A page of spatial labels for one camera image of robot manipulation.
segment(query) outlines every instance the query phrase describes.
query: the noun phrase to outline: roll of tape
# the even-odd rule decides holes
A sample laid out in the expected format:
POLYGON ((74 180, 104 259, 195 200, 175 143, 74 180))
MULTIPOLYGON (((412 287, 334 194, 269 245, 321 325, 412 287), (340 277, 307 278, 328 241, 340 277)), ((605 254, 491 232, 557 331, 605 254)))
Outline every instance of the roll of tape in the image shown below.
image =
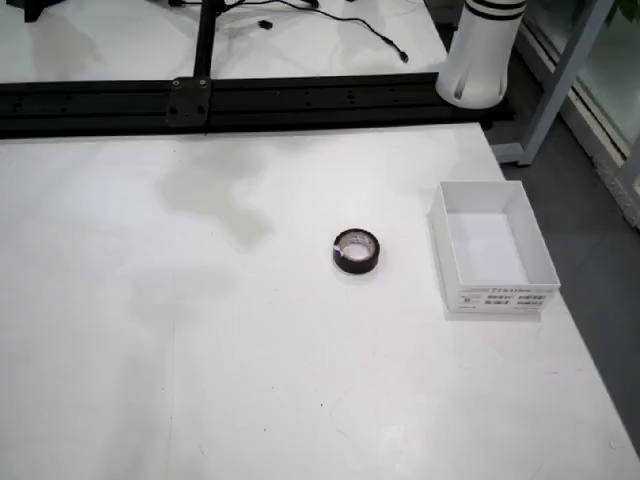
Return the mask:
POLYGON ((380 258, 378 239, 366 230, 352 228, 333 242, 333 260, 340 270, 361 275, 376 268, 380 258))

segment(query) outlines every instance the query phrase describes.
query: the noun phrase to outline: white cardboard box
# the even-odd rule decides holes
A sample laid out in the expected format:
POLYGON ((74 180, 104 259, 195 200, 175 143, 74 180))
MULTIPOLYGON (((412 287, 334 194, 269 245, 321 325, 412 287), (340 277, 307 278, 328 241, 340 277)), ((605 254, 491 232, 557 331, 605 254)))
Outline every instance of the white cardboard box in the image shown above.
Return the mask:
POLYGON ((539 312, 560 288, 521 182, 442 182, 429 221, 450 311, 539 312))

